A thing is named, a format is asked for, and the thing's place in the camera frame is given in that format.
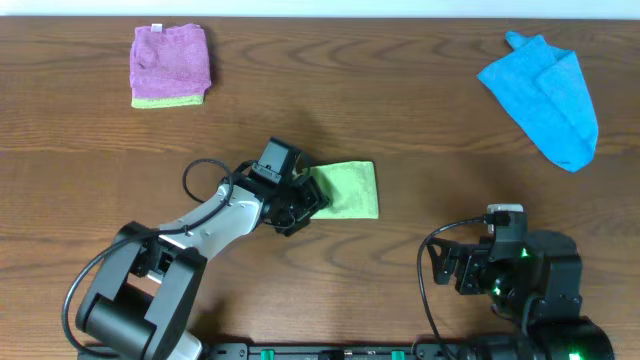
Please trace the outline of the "light green cloth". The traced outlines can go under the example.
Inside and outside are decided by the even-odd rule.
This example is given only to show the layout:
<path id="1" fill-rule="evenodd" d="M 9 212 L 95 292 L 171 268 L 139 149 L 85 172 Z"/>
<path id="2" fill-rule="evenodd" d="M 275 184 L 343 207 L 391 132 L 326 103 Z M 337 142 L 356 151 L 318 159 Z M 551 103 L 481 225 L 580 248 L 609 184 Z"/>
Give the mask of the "light green cloth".
<path id="1" fill-rule="evenodd" d="M 314 166 L 311 175 L 329 204 L 312 219 L 378 219 L 379 203 L 374 163 L 349 161 Z"/>

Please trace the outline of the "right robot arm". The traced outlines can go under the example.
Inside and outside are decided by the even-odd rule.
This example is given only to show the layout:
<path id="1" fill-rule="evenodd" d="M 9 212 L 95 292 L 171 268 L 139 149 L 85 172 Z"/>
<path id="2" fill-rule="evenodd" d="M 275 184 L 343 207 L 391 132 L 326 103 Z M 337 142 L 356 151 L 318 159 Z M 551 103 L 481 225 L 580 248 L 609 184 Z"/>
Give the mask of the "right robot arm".
<path id="1" fill-rule="evenodd" d="M 455 284 L 461 295 L 487 295 L 494 314 L 512 323 L 510 335 L 482 335 L 465 343 L 437 336 L 436 359 L 614 358 L 604 330 L 582 315 L 582 260 L 575 241 L 559 232 L 529 231 L 519 204 L 491 204 L 484 215 L 464 220 L 483 224 L 476 244 L 441 238 L 444 225 L 422 241 L 416 266 L 431 261 L 438 285 Z"/>

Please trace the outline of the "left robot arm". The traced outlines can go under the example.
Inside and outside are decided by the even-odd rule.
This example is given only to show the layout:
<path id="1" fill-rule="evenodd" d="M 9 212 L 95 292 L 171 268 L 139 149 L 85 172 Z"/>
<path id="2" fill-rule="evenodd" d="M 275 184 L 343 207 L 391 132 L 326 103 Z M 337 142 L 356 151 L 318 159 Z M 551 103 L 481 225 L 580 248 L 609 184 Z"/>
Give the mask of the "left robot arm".
<path id="1" fill-rule="evenodd" d="M 277 138 L 261 157 L 226 170 L 215 194 L 179 219 L 122 227 L 73 281 L 90 272 L 75 319 L 63 303 L 63 331 L 81 359 L 186 359 L 206 346 L 186 327 L 207 263 L 261 224 L 290 236 L 329 203 L 306 153 Z"/>

